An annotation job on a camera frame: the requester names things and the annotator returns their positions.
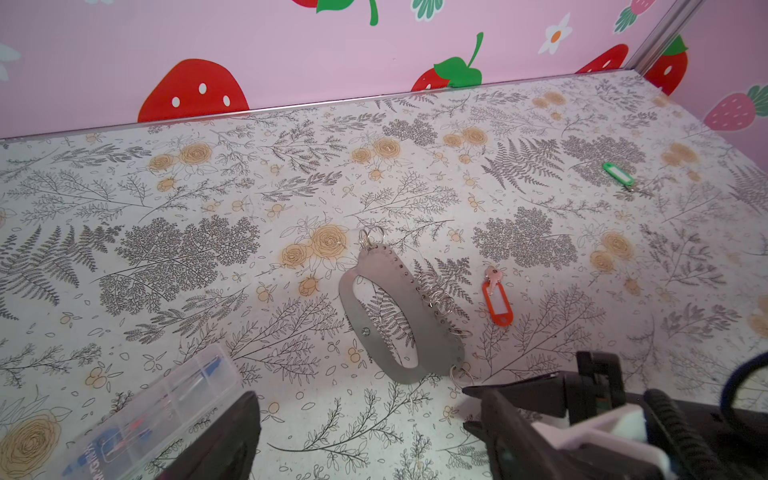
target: metal trim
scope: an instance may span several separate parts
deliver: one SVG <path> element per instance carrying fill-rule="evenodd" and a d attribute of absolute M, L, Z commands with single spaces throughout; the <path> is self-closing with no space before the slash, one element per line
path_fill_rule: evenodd
<path fill-rule="evenodd" d="M 617 70 L 596 71 L 596 72 L 590 73 L 589 75 L 600 75 L 600 74 L 611 73 L 616 71 Z M 424 90 L 424 91 L 404 91 L 404 92 L 395 93 L 395 94 L 371 95 L 369 97 L 356 97 L 356 98 L 343 98 L 340 100 L 316 101 L 316 102 L 311 102 L 306 104 L 284 105 L 281 107 L 254 108 L 253 110 L 237 111 L 229 114 L 200 115 L 197 117 L 178 118 L 173 120 L 148 121 L 144 123 L 132 123 L 132 124 L 117 124 L 117 125 L 108 125 L 105 127 L 79 128 L 76 130 L 63 130 L 63 131 L 47 132 L 43 134 L 23 135 L 21 137 L 0 138 L 0 141 L 5 141 L 5 142 L 30 141 L 30 140 L 40 140 L 42 138 L 48 138 L 48 137 L 64 137 L 66 135 L 79 135 L 79 134 L 90 133 L 92 131 L 114 131 L 114 130 L 125 130 L 128 128 L 151 127 L 153 125 L 182 124 L 182 123 L 191 122 L 191 121 L 213 120 L 217 118 L 232 118 L 232 117 L 239 117 L 243 115 L 261 114 L 261 113 L 266 113 L 270 111 L 297 110 L 300 108 L 322 107 L 323 105 L 328 105 L 328 104 L 345 104 L 345 103 L 354 102 L 354 101 L 387 100 L 390 98 L 400 98 L 400 97 L 406 97 L 409 95 L 417 95 L 417 94 L 432 93 L 432 92 L 442 93 L 446 91 L 461 91 L 461 90 L 468 90 L 472 88 L 500 87 L 502 85 L 523 84 L 531 81 L 551 80 L 556 78 L 572 78 L 572 77 L 581 76 L 581 75 L 585 75 L 585 74 L 563 74 L 563 75 L 553 75 L 551 77 L 522 78 L 520 80 L 499 81 L 495 83 L 476 85 L 474 87 L 438 88 L 435 90 Z"/>
<path fill-rule="evenodd" d="M 706 0 L 677 0 L 624 66 L 645 76 Z"/>

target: plastic box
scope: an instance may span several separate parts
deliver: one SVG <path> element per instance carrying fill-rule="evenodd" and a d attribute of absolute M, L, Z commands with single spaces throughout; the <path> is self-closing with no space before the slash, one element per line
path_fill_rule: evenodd
<path fill-rule="evenodd" d="M 240 384 L 240 372 L 223 348 L 209 345 L 81 437 L 48 465 L 44 477 L 120 480 L 143 472 L 152 478 L 144 466 L 193 430 L 200 417 L 211 418 L 213 408 L 226 410 Z"/>

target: botanical pattern surface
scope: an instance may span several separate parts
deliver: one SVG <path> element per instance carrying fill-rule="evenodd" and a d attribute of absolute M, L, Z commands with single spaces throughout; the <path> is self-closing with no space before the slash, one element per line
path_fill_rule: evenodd
<path fill-rule="evenodd" d="M 0 185 L 0 478 L 39 475 L 211 343 L 259 396 L 253 478 L 487 478 L 462 429 L 479 402 L 447 377 L 395 384 L 349 328 L 363 227 L 467 336 L 460 386 L 599 349 L 632 392 L 715 403 L 768 349 L 768 179 L 629 71 L 11 142 Z M 396 303 L 355 291 L 412 365 Z M 740 405 L 768 409 L 768 378 L 748 387 Z"/>

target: strawberry decal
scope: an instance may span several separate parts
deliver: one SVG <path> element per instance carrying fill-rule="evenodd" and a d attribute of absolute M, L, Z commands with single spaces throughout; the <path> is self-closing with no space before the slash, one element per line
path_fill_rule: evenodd
<path fill-rule="evenodd" d="M 307 8 L 314 8 L 317 13 L 323 10 L 343 10 L 349 7 L 355 0 L 293 0 L 293 3 Z M 376 0 L 369 0 L 371 3 L 371 26 L 379 23 L 379 9 L 376 7 Z"/>
<path fill-rule="evenodd" d="M 444 87 L 471 87 L 482 83 L 482 73 L 477 68 L 470 68 L 472 62 L 480 51 L 483 33 L 478 33 L 475 44 L 475 53 L 465 63 L 460 57 L 449 58 L 446 61 L 436 63 L 434 68 L 424 72 L 419 80 L 413 84 L 411 91 L 430 90 Z"/>
<path fill-rule="evenodd" d="M 629 53 L 629 47 L 623 43 L 611 47 L 608 51 L 586 64 L 576 73 L 590 73 L 592 71 L 614 70 L 621 68 Z"/>
<path fill-rule="evenodd" d="M 235 77 L 218 63 L 190 58 L 157 84 L 139 111 L 139 121 L 171 120 L 248 110 Z"/>
<path fill-rule="evenodd" d="M 749 127 L 755 117 L 768 117 L 768 85 L 728 95 L 707 114 L 704 124 L 715 131 L 736 131 Z"/>
<path fill-rule="evenodd" d="M 636 22 L 637 16 L 645 13 L 646 10 L 654 4 L 656 0 L 632 0 L 632 4 L 621 11 L 619 19 L 616 21 L 614 33 L 621 33 L 628 26 Z"/>
<path fill-rule="evenodd" d="M 688 47 L 683 43 L 679 35 L 675 37 L 667 50 L 661 54 L 654 66 L 645 74 L 645 79 L 656 85 L 667 95 L 671 95 L 675 88 L 683 81 L 685 71 L 688 69 Z"/>

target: gray metal ring holder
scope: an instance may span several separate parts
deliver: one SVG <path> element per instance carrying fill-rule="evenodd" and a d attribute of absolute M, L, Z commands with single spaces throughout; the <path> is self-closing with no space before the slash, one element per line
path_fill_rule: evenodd
<path fill-rule="evenodd" d="M 419 364 L 407 368 L 395 361 L 368 313 L 355 297 L 353 285 L 363 276 L 387 292 L 408 320 L 416 344 Z M 464 344 L 449 330 L 450 323 L 436 305 L 430 308 L 418 290 L 419 284 L 408 267 L 383 243 L 362 245 L 357 265 L 347 270 L 339 281 L 339 296 L 349 322 L 376 365 L 398 383 L 418 382 L 425 375 L 447 376 L 453 366 L 464 361 Z"/>

